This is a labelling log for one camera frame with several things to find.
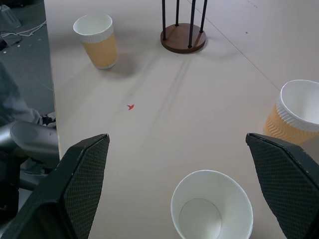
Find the silver robot body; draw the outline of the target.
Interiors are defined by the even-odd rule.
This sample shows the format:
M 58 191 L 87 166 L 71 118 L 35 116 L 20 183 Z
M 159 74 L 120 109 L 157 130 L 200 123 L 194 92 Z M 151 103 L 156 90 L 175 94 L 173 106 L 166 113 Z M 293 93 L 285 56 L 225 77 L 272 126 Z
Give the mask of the silver robot body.
M 33 191 L 60 162 L 57 130 L 24 121 L 1 126 L 0 152 L 19 167 L 19 188 Z

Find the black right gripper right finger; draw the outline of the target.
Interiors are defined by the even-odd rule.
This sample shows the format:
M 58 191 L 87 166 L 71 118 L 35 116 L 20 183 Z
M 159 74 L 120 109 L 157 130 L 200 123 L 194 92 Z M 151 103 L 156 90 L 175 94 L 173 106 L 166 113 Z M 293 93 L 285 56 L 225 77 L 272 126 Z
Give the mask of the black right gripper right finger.
M 287 239 L 319 239 L 319 164 L 300 146 L 246 135 L 263 197 Z

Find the white paper cup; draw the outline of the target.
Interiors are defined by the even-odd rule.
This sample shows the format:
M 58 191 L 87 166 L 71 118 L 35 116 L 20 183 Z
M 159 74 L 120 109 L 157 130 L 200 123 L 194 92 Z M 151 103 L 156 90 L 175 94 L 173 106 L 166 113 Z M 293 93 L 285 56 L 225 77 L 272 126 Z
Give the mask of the white paper cup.
M 229 176 L 199 170 L 177 185 L 170 204 L 181 239 L 250 239 L 253 209 L 242 187 Z

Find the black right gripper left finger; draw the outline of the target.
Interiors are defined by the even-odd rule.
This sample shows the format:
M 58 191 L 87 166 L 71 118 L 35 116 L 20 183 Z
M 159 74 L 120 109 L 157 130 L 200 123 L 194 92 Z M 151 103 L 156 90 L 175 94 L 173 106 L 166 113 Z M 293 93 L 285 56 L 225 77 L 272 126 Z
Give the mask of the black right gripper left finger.
M 109 135 L 70 147 L 27 198 L 1 239 L 88 239 L 101 197 Z

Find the wooden base cup stand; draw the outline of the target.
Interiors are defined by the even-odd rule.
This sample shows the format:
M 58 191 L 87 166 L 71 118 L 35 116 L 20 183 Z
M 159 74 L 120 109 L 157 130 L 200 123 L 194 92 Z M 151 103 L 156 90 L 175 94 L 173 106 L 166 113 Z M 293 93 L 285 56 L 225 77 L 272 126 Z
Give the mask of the wooden base cup stand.
M 179 2 L 180 0 L 176 0 L 175 24 L 166 26 L 165 0 L 161 0 L 162 32 L 160 42 L 168 51 L 179 54 L 189 54 L 200 50 L 206 43 L 204 23 L 208 0 L 204 0 L 200 26 L 194 24 L 196 0 L 192 0 L 191 2 L 189 23 L 179 22 Z

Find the orange ribbed paper cup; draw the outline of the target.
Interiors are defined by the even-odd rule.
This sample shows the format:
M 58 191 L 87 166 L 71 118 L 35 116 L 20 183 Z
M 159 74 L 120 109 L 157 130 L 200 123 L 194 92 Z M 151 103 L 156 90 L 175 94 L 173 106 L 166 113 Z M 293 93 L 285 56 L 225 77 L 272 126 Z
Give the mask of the orange ribbed paper cup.
M 263 128 L 267 136 L 301 145 L 319 136 L 319 83 L 285 83 Z
M 85 15 L 75 21 L 73 30 L 96 68 L 108 69 L 116 64 L 116 38 L 113 20 L 109 15 Z

